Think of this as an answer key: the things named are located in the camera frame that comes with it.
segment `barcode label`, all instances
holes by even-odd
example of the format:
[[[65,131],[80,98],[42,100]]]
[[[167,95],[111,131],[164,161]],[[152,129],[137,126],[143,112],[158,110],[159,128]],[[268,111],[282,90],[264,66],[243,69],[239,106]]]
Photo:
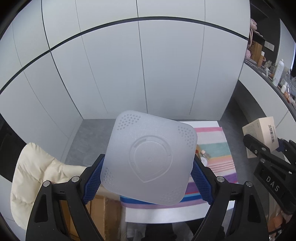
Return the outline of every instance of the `barcode label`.
[[[271,137],[271,142],[274,143],[274,132],[272,131],[272,126],[268,125],[269,127],[269,133],[270,133],[270,137]]]

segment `cardboard box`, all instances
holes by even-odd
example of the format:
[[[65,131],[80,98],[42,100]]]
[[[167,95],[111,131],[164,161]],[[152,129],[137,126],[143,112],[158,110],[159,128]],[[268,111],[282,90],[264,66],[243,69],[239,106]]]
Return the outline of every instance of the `cardboard box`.
[[[252,41],[252,45],[251,47],[249,47],[249,50],[251,52],[251,59],[258,63],[261,56],[262,45],[255,41]]]
[[[61,207],[71,238],[80,241],[67,201],[61,201]],[[86,208],[105,241],[120,240],[121,202],[96,195],[91,202],[88,202]]]
[[[253,122],[245,125],[242,128],[242,132],[244,135],[250,134],[255,137],[258,141],[267,146],[270,151],[274,151],[279,147],[274,118],[272,116],[254,120]],[[256,155],[247,148],[247,157],[253,158],[256,157]]]

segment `cabinet door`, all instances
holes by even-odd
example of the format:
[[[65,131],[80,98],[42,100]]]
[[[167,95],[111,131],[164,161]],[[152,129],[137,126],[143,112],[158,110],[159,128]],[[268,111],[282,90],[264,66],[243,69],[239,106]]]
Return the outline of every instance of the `cabinet door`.
[[[52,51],[57,69],[84,119],[104,119],[107,111],[92,74],[82,37]]]
[[[82,36],[109,118],[124,110],[147,112],[138,22]]]
[[[76,0],[81,31],[122,19],[136,18],[136,0]]]
[[[7,218],[5,218],[5,221],[20,241],[26,240],[26,231],[25,230],[23,230],[20,226],[18,226],[15,221],[12,221]]]
[[[20,65],[13,39],[13,26],[11,24],[0,40],[0,88],[21,68],[22,66]]]
[[[75,0],[42,1],[42,13],[50,48],[80,33]]]
[[[37,99],[24,72],[1,93],[0,113],[26,143],[34,142],[60,160],[68,138]]]
[[[24,72],[44,109],[69,138],[80,115],[63,85],[51,54],[44,55]]]
[[[205,20],[204,0],[137,0],[139,17],[169,16]]]
[[[148,113],[189,116],[202,53],[204,26],[172,20],[140,21]]]
[[[250,1],[205,0],[205,21],[249,37]]]
[[[41,0],[31,1],[12,22],[15,46],[24,67],[49,49],[41,12]]]
[[[197,120],[219,120],[242,69],[247,40],[205,26],[200,73],[190,115]]]
[[[276,135],[280,139],[296,142],[296,122],[289,111],[287,111],[283,120],[276,127]]]
[[[13,220],[10,208],[10,192],[12,183],[0,175],[0,212],[4,218]]]

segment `striped towel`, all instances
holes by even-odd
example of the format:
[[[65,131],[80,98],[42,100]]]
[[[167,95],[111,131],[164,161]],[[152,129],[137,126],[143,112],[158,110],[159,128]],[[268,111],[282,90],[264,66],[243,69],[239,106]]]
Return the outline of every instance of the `striped towel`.
[[[203,127],[195,128],[195,130],[197,133],[197,144],[201,150],[205,150],[211,156],[207,166],[211,168],[216,176],[223,176],[229,182],[237,183],[234,163],[222,127]],[[120,196],[120,200],[124,207],[144,209],[168,208],[165,205],[142,202],[124,196]],[[190,177],[184,198],[181,202],[169,206],[169,208],[201,203],[205,203],[205,201],[202,200],[193,179]]]

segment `white plastic lid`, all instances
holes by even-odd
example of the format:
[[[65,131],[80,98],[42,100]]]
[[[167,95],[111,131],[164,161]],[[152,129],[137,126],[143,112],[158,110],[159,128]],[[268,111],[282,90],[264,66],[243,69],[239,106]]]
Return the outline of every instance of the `white plastic lid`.
[[[185,194],[196,150],[190,125],[124,111],[116,119],[101,171],[103,186],[136,200],[174,205]]]

